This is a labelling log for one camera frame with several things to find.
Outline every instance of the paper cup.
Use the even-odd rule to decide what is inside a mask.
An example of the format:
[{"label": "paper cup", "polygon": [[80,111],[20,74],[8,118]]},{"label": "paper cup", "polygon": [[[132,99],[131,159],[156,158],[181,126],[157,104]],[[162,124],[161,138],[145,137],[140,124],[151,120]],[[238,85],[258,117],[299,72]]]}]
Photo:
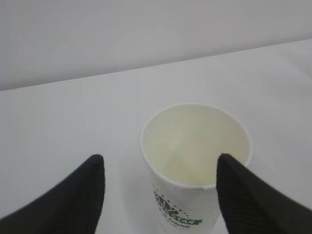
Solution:
[{"label": "paper cup", "polygon": [[140,146],[167,234],[209,234],[220,216],[218,157],[231,154],[248,165],[252,151],[246,128],[233,115],[192,103],[154,114]]}]

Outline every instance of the green logo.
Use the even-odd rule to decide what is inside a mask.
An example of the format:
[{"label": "green logo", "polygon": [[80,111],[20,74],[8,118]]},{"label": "green logo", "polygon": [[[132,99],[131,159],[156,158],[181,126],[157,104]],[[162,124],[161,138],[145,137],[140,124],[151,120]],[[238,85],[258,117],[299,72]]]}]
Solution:
[{"label": "green logo", "polygon": [[[158,192],[157,190],[154,191],[154,196],[155,196],[159,209],[178,222],[176,223],[173,220],[167,220],[167,221],[170,221],[171,224],[181,226],[184,228],[189,228],[190,227],[189,225],[198,225],[203,221],[202,219],[197,219],[197,220],[189,219],[188,215],[185,212],[183,212],[182,210],[178,210],[176,206],[170,205],[169,204],[170,201],[165,200],[164,196],[159,195],[157,192]],[[180,217],[181,214],[179,214],[179,212],[183,212],[183,214],[187,218]]]}]

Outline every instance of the cup rim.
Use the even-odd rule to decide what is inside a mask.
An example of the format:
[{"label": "cup rim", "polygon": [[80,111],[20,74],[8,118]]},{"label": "cup rim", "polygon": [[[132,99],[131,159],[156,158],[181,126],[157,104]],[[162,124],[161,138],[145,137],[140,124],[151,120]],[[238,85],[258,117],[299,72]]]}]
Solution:
[{"label": "cup rim", "polygon": [[245,132],[246,136],[247,136],[247,139],[248,139],[248,143],[249,143],[249,153],[248,153],[248,158],[246,160],[245,163],[243,163],[244,166],[248,166],[250,164],[250,161],[251,161],[251,158],[252,158],[252,152],[253,152],[253,145],[252,145],[252,139],[251,139],[251,135],[248,131],[248,129],[246,128],[246,126],[237,118],[235,117],[233,114],[231,114],[230,112],[228,111],[225,111],[219,107],[215,107],[213,105],[208,105],[208,104],[205,104],[205,103],[194,103],[194,102],[186,102],[186,103],[179,103],[179,104],[174,104],[174,105],[171,105],[171,106],[168,106],[168,107],[165,107],[157,112],[155,112],[151,117],[148,118],[148,120],[144,123],[142,129],[141,129],[141,132],[140,132],[140,137],[139,137],[139,144],[140,144],[140,149],[141,149],[141,155],[145,161],[145,163],[148,165],[148,167],[158,176],[160,177],[161,179],[163,179],[164,181],[167,181],[168,183],[170,184],[173,184],[177,187],[180,187],[180,188],[183,188],[183,189],[212,189],[212,188],[215,188],[216,187],[216,183],[214,184],[210,184],[210,185],[204,185],[204,186],[197,186],[197,185],[187,185],[187,184],[183,184],[183,183],[179,183],[179,182],[176,182],[166,176],[164,176],[161,172],[159,172],[154,166],[153,164],[150,162],[150,160],[148,159],[146,153],[145,153],[145,150],[144,150],[144,147],[143,147],[143,135],[144,135],[144,132],[145,132],[145,129],[146,127],[148,126],[148,124],[156,117],[158,116],[159,114],[169,110],[169,109],[172,109],[172,108],[175,108],[175,107],[178,107],[178,106],[186,106],[186,105],[194,105],[194,106],[205,106],[205,107],[209,107],[209,108],[213,108],[213,109],[216,109],[218,111],[221,111],[225,114],[227,114],[228,116],[230,116],[232,119],[234,119],[240,126],[241,128],[243,129],[243,131]]}]

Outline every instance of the white table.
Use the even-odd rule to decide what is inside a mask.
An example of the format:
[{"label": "white table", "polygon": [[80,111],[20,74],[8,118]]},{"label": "white table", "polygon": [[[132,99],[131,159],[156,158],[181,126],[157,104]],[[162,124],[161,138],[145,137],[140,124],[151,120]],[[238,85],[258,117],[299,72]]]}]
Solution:
[{"label": "white table", "polygon": [[[251,169],[312,208],[311,62],[312,39],[0,92],[0,217],[99,153],[107,190],[97,234],[154,234],[138,136],[154,112],[182,102],[241,119]],[[226,233],[221,219],[214,233]]]}]

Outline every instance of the white wall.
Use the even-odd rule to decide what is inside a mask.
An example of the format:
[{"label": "white wall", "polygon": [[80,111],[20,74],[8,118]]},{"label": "white wall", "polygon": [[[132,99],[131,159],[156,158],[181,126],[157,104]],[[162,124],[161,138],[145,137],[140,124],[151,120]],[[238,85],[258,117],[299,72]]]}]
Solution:
[{"label": "white wall", "polygon": [[0,90],[312,38],[312,0],[0,0]]}]

